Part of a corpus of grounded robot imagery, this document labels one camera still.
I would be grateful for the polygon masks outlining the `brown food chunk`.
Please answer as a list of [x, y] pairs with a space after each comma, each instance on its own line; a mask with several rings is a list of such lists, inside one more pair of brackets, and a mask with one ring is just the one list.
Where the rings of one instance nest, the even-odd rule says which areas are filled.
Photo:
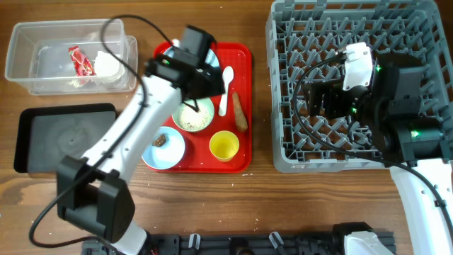
[[160, 134], [153, 142], [154, 147], [162, 147], [166, 144], [167, 138], [165, 134]]

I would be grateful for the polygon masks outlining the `white rice pile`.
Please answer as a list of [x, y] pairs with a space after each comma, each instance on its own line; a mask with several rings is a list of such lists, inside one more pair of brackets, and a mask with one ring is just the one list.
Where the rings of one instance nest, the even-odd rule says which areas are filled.
[[199, 108], [200, 111], [196, 113], [185, 105], [181, 107], [176, 120], [182, 129], [197, 132], [209, 125], [211, 121], [210, 108], [206, 105], [199, 105]]

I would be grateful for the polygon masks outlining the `brown carrot-like food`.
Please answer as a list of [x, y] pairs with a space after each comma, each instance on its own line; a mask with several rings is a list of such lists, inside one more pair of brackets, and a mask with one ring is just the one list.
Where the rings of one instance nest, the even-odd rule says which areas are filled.
[[234, 118], [235, 118], [236, 129], [239, 132], [245, 132], [248, 129], [248, 123], [247, 123], [246, 117], [242, 111], [241, 103], [239, 100], [239, 95], [236, 92], [233, 92], [232, 99], [233, 99]]

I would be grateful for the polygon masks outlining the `small light blue bowl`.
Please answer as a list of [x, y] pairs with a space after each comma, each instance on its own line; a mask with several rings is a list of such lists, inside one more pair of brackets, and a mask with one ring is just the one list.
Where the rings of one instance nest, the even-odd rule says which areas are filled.
[[[157, 147], [153, 145], [162, 135], [166, 141]], [[185, 154], [185, 140], [183, 136], [172, 127], [162, 126], [154, 136], [151, 144], [142, 154], [142, 161], [150, 168], [167, 170], [180, 162]]]

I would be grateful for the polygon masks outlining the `large light blue plate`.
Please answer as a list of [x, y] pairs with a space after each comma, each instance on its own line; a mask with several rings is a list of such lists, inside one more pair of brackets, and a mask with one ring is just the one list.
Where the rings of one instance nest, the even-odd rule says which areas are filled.
[[176, 60], [178, 63], [188, 65], [199, 72], [220, 68], [218, 57], [211, 49], [206, 53], [202, 52], [198, 54], [189, 51], [189, 49], [170, 47], [164, 51], [164, 55], [170, 57], [172, 60]]

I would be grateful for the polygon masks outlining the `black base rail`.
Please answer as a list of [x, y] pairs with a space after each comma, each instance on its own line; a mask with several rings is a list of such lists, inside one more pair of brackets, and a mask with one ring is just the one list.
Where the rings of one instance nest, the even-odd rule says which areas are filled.
[[331, 232], [298, 235], [272, 232], [268, 235], [202, 236], [153, 234], [141, 254], [395, 254], [393, 232], [375, 232], [363, 223], [352, 229], [336, 225]]

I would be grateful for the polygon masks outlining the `white plastic spoon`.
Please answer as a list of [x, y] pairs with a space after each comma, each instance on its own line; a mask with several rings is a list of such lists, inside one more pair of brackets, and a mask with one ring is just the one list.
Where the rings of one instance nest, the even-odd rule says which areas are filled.
[[234, 70], [231, 66], [227, 66], [224, 69], [222, 79], [224, 82], [224, 94], [222, 94], [220, 99], [218, 114], [223, 117], [227, 113], [229, 85], [234, 79]]

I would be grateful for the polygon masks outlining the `white tissue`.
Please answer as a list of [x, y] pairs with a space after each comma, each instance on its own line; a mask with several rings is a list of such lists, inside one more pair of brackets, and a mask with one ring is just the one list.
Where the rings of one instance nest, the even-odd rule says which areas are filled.
[[94, 71], [102, 84], [113, 83], [125, 73], [123, 65], [111, 54], [98, 51], [94, 60]]

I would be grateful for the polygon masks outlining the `mint green bowl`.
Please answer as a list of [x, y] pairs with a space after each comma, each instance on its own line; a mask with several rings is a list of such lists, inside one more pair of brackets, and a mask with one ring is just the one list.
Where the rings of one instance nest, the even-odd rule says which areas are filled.
[[174, 123], [187, 132], [204, 130], [213, 120], [215, 114], [214, 104], [210, 98], [186, 101], [173, 113]]

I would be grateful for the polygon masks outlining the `grey dishwasher rack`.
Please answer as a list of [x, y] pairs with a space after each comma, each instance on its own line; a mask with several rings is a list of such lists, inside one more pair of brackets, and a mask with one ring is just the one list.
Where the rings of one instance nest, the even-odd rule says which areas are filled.
[[420, 59], [420, 111], [452, 133], [452, 37], [434, 1], [275, 1], [265, 35], [278, 171], [379, 168], [365, 126], [350, 118], [309, 117], [304, 98], [293, 96], [305, 68], [353, 43], [367, 43], [373, 55], [398, 52]]

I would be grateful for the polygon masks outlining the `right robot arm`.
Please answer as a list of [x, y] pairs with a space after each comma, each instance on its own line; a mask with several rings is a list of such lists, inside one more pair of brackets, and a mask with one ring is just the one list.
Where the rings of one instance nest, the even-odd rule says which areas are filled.
[[333, 81], [306, 83], [309, 115], [325, 110], [329, 118], [349, 115], [372, 132], [401, 197], [415, 254], [452, 253], [452, 151], [441, 122], [420, 113], [422, 62], [386, 53], [373, 59], [364, 52], [338, 53], [318, 64], [343, 64]]

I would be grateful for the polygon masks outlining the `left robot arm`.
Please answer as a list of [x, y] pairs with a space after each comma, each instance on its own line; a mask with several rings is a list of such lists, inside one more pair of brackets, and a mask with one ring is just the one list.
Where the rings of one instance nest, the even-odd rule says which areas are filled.
[[147, 63], [130, 103], [80, 159], [57, 167], [58, 216], [91, 233], [118, 254], [150, 254], [151, 235], [133, 220], [128, 183], [144, 150], [184, 101], [224, 93], [221, 70], [207, 61], [215, 39], [187, 26], [173, 54]]

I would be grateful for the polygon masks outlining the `clear plastic bin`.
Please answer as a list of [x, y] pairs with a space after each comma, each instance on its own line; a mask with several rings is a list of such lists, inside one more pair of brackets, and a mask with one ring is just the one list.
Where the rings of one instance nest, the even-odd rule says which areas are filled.
[[131, 91], [137, 41], [115, 19], [18, 23], [8, 46], [5, 77], [32, 95]]

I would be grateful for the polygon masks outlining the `red serving tray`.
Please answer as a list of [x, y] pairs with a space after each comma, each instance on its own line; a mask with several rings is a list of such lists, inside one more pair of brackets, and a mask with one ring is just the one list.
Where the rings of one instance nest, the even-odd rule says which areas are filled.
[[[231, 66], [234, 70], [234, 79], [229, 85], [229, 95], [233, 92], [239, 95], [242, 111], [248, 123], [245, 132], [236, 129], [234, 118], [234, 107], [232, 100], [228, 100], [225, 116], [218, 115], [220, 97], [211, 98], [214, 104], [213, 121], [199, 132], [187, 132], [180, 129], [169, 118], [163, 126], [171, 127], [179, 131], [185, 140], [185, 154], [178, 164], [167, 170], [167, 172], [184, 173], [220, 173], [233, 174], [245, 170], [251, 163], [252, 158], [252, 57], [250, 50], [242, 44], [232, 42], [220, 42], [214, 50], [218, 57], [220, 67], [224, 69]], [[227, 130], [233, 132], [239, 139], [240, 148], [232, 160], [222, 162], [217, 160], [210, 151], [210, 139], [219, 131]]]

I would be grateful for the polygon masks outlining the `yellow plastic cup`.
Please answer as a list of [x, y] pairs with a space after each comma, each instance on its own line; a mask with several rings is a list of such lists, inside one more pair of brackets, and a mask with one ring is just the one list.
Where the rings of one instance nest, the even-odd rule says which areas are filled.
[[210, 139], [210, 151], [212, 155], [221, 162], [228, 162], [233, 159], [240, 148], [238, 137], [230, 131], [222, 130], [216, 132]]

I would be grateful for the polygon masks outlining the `red snack wrapper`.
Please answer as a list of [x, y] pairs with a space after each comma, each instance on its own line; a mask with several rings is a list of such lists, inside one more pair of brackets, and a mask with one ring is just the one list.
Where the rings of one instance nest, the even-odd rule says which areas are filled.
[[80, 51], [78, 46], [73, 46], [68, 49], [69, 56], [74, 64], [75, 72], [78, 77], [95, 76], [95, 70], [90, 59]]

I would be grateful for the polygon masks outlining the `black waste tray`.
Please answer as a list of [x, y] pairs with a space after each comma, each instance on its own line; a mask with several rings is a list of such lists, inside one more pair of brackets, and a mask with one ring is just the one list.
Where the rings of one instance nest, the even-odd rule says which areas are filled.
[[79, 158], [109, 130], [111, 103], [28, 108], [19, 118], [13, 167], [18, 173], [50, 173], [65, 156]]

